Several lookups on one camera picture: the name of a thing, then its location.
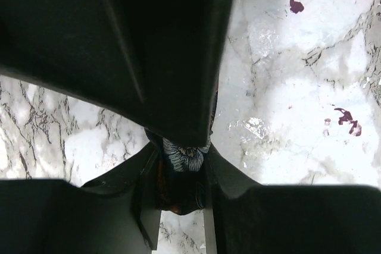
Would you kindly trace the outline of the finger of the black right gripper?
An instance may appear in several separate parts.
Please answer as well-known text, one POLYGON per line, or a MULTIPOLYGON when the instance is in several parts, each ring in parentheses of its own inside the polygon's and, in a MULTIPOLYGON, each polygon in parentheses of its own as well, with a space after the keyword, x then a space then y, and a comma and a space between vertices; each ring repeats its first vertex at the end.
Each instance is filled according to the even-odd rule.
POLYGON ((1 0, 1 74, 207 142, 233 0, 1 0))

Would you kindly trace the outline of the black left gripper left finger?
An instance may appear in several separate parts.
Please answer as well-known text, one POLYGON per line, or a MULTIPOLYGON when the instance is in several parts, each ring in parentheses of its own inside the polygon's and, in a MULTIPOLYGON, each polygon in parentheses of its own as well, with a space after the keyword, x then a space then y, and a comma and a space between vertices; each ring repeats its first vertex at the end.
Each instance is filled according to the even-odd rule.
POLYGON ((161 211, 155 206, 158 152, 148 143, 141 151, 81 188, 98 195, 97 229, 115 251, 153 251, 158 245, 161 211))

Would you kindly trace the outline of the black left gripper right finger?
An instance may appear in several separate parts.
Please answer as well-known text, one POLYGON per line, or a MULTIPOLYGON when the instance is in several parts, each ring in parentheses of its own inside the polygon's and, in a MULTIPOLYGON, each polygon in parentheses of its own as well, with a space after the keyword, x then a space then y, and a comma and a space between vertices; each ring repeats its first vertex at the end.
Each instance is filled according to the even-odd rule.
POLYGON ((207 253, 258 253, 258 206, 251 193, 259 184, 210 147, 205 168, 207 253))

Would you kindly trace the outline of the navy floral necktie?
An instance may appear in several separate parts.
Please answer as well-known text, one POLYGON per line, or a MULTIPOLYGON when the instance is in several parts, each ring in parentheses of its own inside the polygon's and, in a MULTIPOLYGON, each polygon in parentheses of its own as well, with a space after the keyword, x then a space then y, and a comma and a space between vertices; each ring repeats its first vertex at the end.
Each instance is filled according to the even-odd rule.
POLYGON ((145 134, 158 151, 155 204, 161 211, 187 215, 205 208, 204 161, 211 147, 218 85, 215 88, 208 141, 204 147, 184 147, 148 129, 145 134))

